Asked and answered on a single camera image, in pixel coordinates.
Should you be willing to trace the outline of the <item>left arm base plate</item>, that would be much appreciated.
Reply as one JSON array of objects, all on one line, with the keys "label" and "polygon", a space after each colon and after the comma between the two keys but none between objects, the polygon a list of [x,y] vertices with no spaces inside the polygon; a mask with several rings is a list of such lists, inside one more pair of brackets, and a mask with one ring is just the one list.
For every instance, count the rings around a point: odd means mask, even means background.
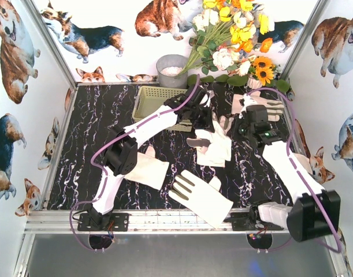
[{"label": "left arm base plate", "polygon": [[129,214],[112,213],[106,215],[81,214],[78,231],[128,231]]}]

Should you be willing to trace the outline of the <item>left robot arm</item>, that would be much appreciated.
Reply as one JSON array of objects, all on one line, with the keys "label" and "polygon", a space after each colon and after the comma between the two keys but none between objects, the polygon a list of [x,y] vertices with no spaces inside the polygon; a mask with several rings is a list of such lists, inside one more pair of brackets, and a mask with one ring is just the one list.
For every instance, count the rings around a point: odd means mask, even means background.
[{"label": "left robot arm", "polygon": [[98,191],[88,210],[89,222],[104,229],[109,224],[114,199],[125,175],[137,165],[138,149],[159,132],[189,120],[194,129],[213,132],[210,92],[196,85],[167,100],[153,113],[132,125],[112,128],[114,138],[91,158],[102,170]]}]

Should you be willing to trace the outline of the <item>white glove grey palm patch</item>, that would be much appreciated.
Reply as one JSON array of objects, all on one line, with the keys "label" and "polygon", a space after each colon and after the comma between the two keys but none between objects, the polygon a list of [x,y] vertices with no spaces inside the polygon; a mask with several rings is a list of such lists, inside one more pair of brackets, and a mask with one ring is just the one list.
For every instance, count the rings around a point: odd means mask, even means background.
[{"label": "white glove grey palm patch", "polygon": [[231,161],[232,140],[227,132],[232,126],[233,118],[217,118],[216,113],[212,112],[212,120],[214,132],[197,129],[196,138],[187,138],[187,144],[196,149],[198,165],[225,167],[225,162]]}]

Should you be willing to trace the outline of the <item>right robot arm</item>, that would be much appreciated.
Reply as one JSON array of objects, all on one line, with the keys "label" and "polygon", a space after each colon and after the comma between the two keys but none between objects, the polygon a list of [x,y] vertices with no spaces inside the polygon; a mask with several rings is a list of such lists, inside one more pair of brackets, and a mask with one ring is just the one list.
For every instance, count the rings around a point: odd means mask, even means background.
[{"label": "right robot arm", "polygon": [[271,165],[287,188],[293,205],[273,200],[250,206],[252,222],[271,223],[289,231],[297,242],[326,235],[337,236],[340,196],[317,183],[287,147],[284,135],[272,128],[265,106],[253,105],[240,115],[220,117],[218,123],[232,139],[247,139]]}]

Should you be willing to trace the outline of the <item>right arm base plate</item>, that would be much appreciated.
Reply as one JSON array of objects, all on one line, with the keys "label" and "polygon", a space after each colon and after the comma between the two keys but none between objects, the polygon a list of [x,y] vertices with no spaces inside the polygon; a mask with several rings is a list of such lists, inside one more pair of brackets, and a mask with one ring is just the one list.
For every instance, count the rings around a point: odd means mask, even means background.
[{"label": "right arm base plate", "polygon": [[230,219],[233,231],[259,231],[267,228],[268,231],[282,231],[283,228],[272,223],[254,221],[248,212],[233,212]]}]

